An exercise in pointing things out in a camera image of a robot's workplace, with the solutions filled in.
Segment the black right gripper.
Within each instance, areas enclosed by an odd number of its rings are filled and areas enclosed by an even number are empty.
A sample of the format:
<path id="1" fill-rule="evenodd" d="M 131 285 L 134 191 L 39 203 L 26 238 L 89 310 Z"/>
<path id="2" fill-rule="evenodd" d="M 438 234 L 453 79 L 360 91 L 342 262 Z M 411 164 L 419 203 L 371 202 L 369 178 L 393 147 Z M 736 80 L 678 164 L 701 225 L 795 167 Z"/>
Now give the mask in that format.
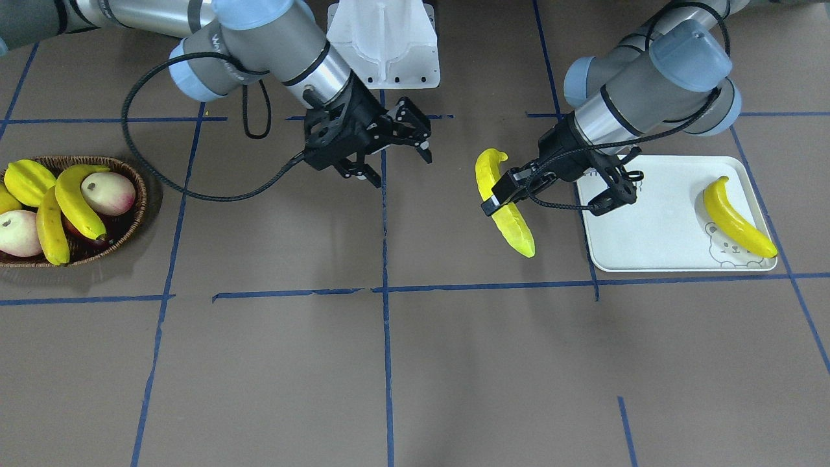
<path id="1" fill-rule="evenodd" d="M 368 154 L 389 145 L 411 146 L 425 163 L 433 162 L 428 142 L 432 124 L 408 97 L 388 111 L 353 71 L 340 95 L 328 104 L 309 88 L 302 97 L 312 106 L 303 121 L 302 160 L 317 171 L 334 165 L 341 177 L 366 180 L 379 189 L 383 181 L 366 163 Z"/>

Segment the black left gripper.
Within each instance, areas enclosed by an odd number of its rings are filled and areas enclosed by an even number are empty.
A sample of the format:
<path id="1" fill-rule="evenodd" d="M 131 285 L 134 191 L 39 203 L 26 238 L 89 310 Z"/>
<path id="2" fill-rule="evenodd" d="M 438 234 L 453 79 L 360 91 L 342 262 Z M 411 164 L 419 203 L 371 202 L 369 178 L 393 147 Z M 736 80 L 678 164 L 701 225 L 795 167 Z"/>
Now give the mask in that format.
<path id="1" fill-rule="evenodd" d="M 490 217 L 509 203 L 539 194 L 555 181 L 575 182 L 589 169 L 595 169 L 607 186 L 589 202 L 590 213 L 605 215 L 623 205 L 634 204 L 637 201 L 635 183 L 643 180 L 643 172 L 628 171 L 617 156 L 608 156 L 599 150 L 580 150 L 589 145 L 578 129 L 575 115 L 570 113 L 540 137 L 536 163 L 508 169 L 504 174 L 497 165 L 480 169 L 481 209 Z"/>

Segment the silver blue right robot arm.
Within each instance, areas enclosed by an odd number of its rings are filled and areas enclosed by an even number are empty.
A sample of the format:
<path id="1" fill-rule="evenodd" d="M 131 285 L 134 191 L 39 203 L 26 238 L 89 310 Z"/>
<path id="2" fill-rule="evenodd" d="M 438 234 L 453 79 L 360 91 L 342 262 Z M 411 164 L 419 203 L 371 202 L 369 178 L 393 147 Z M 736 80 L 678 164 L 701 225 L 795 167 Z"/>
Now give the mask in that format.
<path id="1" fill-rule="evenodd" d="M 128 92 L 121 125 L 128 148 L 128 107 L 163 70 L 199 102 L 225 97 L 273 76 L 307 110 L 302 153 L 291 165 L 332 167 L 381 186 L 365 157 L 412 146 L 432 162 L 432 125 L 407 97 L 387 110 L 374 89 L 435 88 L 438 35 L 422 1 L 340 1 L 323 30 L 305 1 L 3 1 L 2 53 L 87 30 L 147 30 L 179 39 L 169 59 Z"/>

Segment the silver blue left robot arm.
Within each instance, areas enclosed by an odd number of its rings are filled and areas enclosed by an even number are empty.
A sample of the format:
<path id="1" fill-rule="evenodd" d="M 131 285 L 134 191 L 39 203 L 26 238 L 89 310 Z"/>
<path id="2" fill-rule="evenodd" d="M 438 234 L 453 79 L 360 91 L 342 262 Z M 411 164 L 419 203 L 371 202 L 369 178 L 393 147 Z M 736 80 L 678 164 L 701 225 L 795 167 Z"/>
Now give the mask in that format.
<path id="1" fill-rule="evenodd" d="M 729 36 L 709 30 L 749 5 L 747 1 L 672 1 L 621 39 L 603 57 L 582 57 L 566 74 L 564 95 L 572 112 L 538 142 L 538 157 L 484 184 L 483 212 L 494 217 L 507 204 L 537 199 L 562 180 L 595 171 L 606 189 L 583 206 L 600 216 L 637 199 L 640 172 L 626 163 L 639 145 L 685 131 L 709 136 L 741 112 L 741 95 L 729 79 Z"/>

